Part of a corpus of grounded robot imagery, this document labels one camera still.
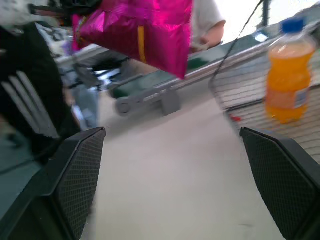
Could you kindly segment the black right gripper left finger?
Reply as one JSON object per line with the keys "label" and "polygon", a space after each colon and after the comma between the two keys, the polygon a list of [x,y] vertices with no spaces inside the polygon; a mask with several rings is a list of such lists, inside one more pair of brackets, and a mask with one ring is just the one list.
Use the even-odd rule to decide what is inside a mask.
{"label": "black right gripper left finger", "polygon": [[97,191],[106,131],[79,132],[39,156],[17,137],[0,141],[0,237],[79,240]]}

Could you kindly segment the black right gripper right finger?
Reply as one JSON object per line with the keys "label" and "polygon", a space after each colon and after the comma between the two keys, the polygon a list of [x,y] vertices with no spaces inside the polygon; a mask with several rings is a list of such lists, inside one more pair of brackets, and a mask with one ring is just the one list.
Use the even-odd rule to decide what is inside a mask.
{"label": "black right gripper right finger", "polygon": [[320,165],[292,138],[240,130],[256,187],[286,240],[320,238]]}

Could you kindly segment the person's bare hand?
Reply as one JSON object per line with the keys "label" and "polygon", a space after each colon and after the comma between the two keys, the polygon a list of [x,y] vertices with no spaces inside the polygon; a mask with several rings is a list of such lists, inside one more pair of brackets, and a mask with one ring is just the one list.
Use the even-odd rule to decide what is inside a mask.
{"label": "person's bare hand", "polygon": [[194,38],[190,47],[192,53],[207,51],[209,48],[209,41],[205,37]]}

